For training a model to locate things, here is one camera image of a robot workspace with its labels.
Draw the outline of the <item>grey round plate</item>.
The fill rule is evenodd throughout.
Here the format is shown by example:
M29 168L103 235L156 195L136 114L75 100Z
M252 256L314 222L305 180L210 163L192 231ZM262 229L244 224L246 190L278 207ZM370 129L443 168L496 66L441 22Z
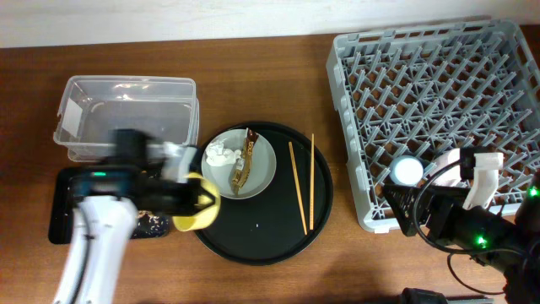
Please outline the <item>grey round plate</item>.
M223 141L225 148L242 151L246 130L247 128L225 131L212 139L209 144ZM235 164L221 167L210 166L206 162L205 149L207 147L204 149L201 161L202 175L218 187L223 197L231 199L251 198L261 193L272 181L277 169L276 155L269 141L260 133L258 135L253 150L250 175L244 187L239 191L238 196L233 194L230 181Z

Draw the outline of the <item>brown snack wrapper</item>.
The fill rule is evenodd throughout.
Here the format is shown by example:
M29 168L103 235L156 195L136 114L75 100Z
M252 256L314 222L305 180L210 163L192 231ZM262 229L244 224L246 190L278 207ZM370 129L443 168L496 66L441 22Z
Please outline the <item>brown snack wrapper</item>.
M235 196L239 195L239 191L244 187L250 175L253 150L258 137L259 135L256 132L249 128L246 129L246 136L243 142L240 158L235 162L234 170L230 179L231 188Z

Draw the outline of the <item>blue cup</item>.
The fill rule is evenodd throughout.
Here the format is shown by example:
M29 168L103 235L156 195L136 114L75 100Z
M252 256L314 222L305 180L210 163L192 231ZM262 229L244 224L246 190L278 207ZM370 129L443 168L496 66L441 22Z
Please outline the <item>blue cup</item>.
M391 180L403 186L417 185L424 174L421 162L410 155L397 157L391 162L389 169Z

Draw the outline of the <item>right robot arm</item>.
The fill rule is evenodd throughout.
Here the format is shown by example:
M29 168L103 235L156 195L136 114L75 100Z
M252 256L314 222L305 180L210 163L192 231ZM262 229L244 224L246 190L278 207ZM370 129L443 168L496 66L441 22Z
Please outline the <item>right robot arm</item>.
M413 211L429 232L428 244L465 254L500 271L509 303L539 302L539 175L535 174L513 223L482 207L464 209L466 188L387 184L382 190L405 236L415 236Z

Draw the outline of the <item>left wooden chopstick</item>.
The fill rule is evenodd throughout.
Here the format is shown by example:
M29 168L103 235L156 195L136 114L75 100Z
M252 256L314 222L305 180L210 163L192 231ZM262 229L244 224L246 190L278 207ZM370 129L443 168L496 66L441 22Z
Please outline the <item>left wooden chopstick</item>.
M288 142L288 146L289 146L289 155L290 155L290 160L291 160L291 165L292 165L292 172L293 172L293 177L294 177L294 186L295 186L295 191L296 191L296 197L297 197L297 202L298 202L299 211L300 211L300 221L301 221L301 224L302 224L304 235L307 236L307 225L306 225L306 221L305 221L305 211L304 211L304 205L303 205L303 200L302 200L302 194L301 194L301 190L300 190L300 180L299 180L299 176L298 176L298 172L297 172L297 165L296 165L296 161L295 161L294 147L293 147L292 142Z

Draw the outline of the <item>clear plastic storage bin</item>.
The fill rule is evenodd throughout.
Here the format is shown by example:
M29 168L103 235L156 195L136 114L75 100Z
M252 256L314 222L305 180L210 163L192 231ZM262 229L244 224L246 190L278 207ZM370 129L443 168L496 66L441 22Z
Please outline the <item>clear plastic storage bin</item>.
M53 140L74 162L94 162L111 153L113 131L136 129L161 144L195 145L199 129L197 86L189 78L77 75L64 89Z

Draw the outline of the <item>white tissue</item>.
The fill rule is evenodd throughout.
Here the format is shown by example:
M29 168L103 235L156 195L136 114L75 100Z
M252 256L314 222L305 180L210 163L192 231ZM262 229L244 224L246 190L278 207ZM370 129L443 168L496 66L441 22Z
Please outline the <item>white tissue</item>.
M233 165L241 156L239 149L227 149L223 141L212 142L205 149L206 162L210 166L221 167Z

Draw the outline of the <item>right wooden chopstick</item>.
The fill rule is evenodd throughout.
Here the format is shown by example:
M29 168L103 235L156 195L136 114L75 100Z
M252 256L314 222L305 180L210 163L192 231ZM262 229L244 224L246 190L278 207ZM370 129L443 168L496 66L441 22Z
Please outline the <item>right wooden chopstick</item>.
M314 230L315 217L315 135L311 134L310 141L310 217L309 229Z

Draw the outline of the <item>grey plastic dishwasher rack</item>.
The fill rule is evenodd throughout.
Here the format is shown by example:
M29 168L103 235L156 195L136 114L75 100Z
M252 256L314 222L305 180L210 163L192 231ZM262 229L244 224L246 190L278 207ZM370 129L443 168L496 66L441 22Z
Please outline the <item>grey plastic dishwasher rack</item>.
M398 156L425 173L456 148L504 156L489 210L513 215L539 168L539 67L509 20L338 35L326 64L359 225L398 227L381 190Z

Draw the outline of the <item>black rectangular tray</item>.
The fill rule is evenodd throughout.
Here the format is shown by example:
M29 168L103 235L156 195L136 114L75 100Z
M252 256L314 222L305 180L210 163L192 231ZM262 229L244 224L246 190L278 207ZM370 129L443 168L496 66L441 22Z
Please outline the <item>black rectangular tray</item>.
M80 169L80 166L68 167L57 174L48 229L48 239L52 244L69 244L72 239L73 200L70 183Z

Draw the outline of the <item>yellow bowl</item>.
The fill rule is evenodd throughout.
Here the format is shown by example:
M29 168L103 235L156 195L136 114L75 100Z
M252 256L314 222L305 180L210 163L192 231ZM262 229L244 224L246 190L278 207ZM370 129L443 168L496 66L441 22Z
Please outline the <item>yellow bowl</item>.
M189 182L200 182L202 194L196 195L195 214L173 216L172 221L178 231L196 231L208 228L217 218L221 196L219 189L202 175L191 172L186 176Z

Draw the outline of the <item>food scraps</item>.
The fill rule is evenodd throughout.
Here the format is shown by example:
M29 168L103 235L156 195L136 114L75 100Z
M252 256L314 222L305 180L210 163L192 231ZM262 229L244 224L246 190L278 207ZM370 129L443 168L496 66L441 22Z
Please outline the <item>food scraps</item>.
M170 230L170 218L158 216L149 211L138 212L138 223L132 239L145 239L166 236Z

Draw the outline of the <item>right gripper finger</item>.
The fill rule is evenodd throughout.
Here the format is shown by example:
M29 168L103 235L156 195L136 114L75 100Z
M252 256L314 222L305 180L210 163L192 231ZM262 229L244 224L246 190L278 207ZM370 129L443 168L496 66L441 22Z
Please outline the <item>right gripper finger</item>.
M470 189L464 187L429 186L425 189L424 195L466 198L469 192Z
M394 217L405 236L417 234L413 223L413 205L420 192L419 187L385 184L382 194L391 207ZM417 220L425 225L430 216L430 195L423 195L417 204Z

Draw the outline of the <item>wooden chopstick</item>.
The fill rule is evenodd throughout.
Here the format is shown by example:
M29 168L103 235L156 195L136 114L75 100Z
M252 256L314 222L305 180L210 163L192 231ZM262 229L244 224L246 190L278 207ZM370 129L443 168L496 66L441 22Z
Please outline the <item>wooden chopstick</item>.
M298 202L299 211L300 211L300 221L301 221L301 224L302 224L304 235L307 236L307 225L306 225L306 221L305 221L305 211L304 211L304 205L303 205L303 200L302 200L302 194L301 194L301 190L300 190L300 180L299 180L299 176L298 176L298 172L297 172L297 165L296 165L296 161L295 161L294 147L293 147L292 142L288 142L288 146L289 146L289 155L290 155L290 160L291 160L291 165L292 165L292 172L293 172L293 177L294 177L294 186L295 186L295 191L296 191L296 197L297 197L297 202Z
M314 230L315 217L315 135L311 134L310 141L310 217L309 229Z

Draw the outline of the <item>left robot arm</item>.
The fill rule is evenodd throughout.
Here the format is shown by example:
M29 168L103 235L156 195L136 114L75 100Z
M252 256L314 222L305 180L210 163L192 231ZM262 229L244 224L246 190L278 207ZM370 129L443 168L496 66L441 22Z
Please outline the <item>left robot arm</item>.
M73 176L73 234L56 303L110 303L139 211L170 215L179 231L209 227L217 218L219 189L194 170L195 146L164 145L149 157L151 136L113 132L112 153Z

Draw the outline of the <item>black round tray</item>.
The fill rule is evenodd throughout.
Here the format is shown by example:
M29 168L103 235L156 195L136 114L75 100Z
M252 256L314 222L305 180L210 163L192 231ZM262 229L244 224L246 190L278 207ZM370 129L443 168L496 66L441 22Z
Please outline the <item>black round tray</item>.
M315 148L315 223L310 231L311 140L274 122L245 122L221 133L241 128L260 133L272 145L277 159L274 177L254 197L231 199L221 195L216 220L196 234L208 249L228 260L249 265L278 263L303 251L323 229L332 209L332 176L324 156ZM307 236L300 221L288 142L294 147Z

